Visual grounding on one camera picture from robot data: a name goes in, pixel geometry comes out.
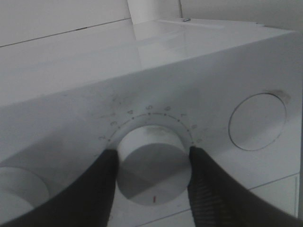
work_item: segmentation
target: round button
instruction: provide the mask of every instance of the round button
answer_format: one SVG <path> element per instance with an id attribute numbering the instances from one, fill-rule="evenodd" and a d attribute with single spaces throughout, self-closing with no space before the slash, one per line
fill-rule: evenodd
<path id="1" fill-rule="evenodd" d="M 283 102 L 275 95 L 258 94 L 244 100 L 230 118 L 232 142 L 244 150 L 258 150 L 281 134 L 286 120 Z"/>
<path id="2" fill-rule="evenodd" d="M 137 128 L 122 139 L 118 153 L 117 183 L 127 199 L 146 206 L 160 205 L 187 188 L 191 165 L 173 131 L 157 125 Z"/>

